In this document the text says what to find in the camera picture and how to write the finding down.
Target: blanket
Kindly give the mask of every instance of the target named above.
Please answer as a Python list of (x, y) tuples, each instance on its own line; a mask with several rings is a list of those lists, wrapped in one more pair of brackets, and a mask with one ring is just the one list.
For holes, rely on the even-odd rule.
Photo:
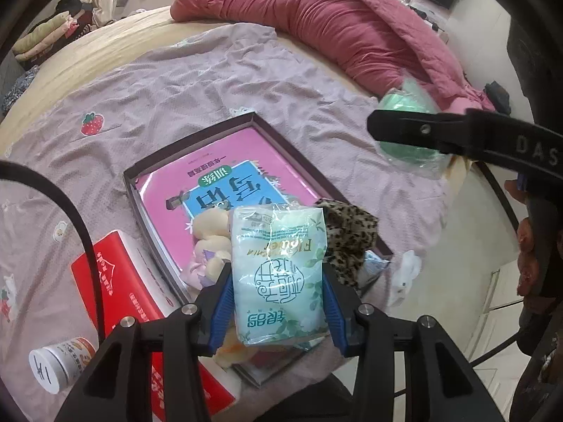
[(494, 110), (442, 40), (399, 0), (175, 0), (170, 15), (180, 22), (209, 18), (279, 28), (378, 97), (411, 75), (443, 111)]
[[(148, 52), (70, 93), (6, 156), (59, 186), (94, 241), (114, 228), (141, 239), (123, 170), (252, 108), (345, 197), (379, 218), (379, 233), (397, 256), (409, 249), (423, 253), (440, 236), (446, 181), (398, 173), (388, 164), (365, 128), (376, 105), (286, 50), (273, 28), (226, 25)], [(102, 125), (86, 136), (82, 121), (90, 112), (102, 116)], [(25, 186), (2, 186), (0, 222), (0, 281), (10, 281), (8, 312), (0, 314), (0, 375), (31, 420), (51, 422), (66, 393), (45, 392), (27, 355), (78, 336), (96, 344), (70, 272), (83, 250), (62, 211)], [(366, 300), (385, 308), (389, 278), (380, 278)], [(215, 419), (251, 421), (342, 362), (325, 340), (261, 390), (245, 386), (240, 402)]]

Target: circular logo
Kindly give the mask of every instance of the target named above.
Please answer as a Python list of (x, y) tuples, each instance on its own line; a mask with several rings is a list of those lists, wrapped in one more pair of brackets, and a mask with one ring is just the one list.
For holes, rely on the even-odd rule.
[(254, 275), (258, 295), (271, 303), (288, 303), (303, 290), (305, 278), (288, 259), (271, 259), (261, 264)]

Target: cardboard box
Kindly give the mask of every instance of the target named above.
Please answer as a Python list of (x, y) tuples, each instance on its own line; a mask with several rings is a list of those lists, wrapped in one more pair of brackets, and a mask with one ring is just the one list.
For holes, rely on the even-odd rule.
[[(94, 251), (102, 284), (106, 335), (126, 315), (148, 322), (166, 317), (181, 306), (148, 252), (132, 237), (114, 230), (94, 245)], [(82, 254), (71, 269), (88, 315), (95, 324), (94, 292), (86, 255)], [(164, 421), (162, 368), (162, 354), (153, 354), (151, 405), (153, 415)], [(233, 370), (224, 370), (212, 358), (201, 357), (199, 372), (211, 415), (239, 398), (241, 380)]]

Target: metal rivet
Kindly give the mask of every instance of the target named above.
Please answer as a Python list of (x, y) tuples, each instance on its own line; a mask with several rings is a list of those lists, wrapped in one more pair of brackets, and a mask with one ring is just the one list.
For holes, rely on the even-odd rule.
[(195, 304), (185, 304), (182, 306), (182, 312), (186, 315), (195, 314), (198, 311), (198, 307)]
[(432, 328), (436, 325), (436, 319), (431, 315), (423, 315), (418, 321), (425, 328)]
[(375, 308), (369, 303), (360, 304), (358, 312), (364, 315), (371, 315), (375, 312)]
[(135, 318), (128, 315), (127, 317), (123, 317), (122, 320), (119, 321), (120, 326), (129, 328), (135, 323)]

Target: open box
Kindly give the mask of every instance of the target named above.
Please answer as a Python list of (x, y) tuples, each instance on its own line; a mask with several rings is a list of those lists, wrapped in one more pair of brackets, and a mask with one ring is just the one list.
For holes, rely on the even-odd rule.
[[(163, 276), (183, 303), (181, 278), (193, 258), (191, 220), (210, 206), (226, 208), (344, 196), (298, 150), (249, 112), (186, 136), (123, 173), (136, 220)], [(392, 252), (379, 238), (383, 256)]]

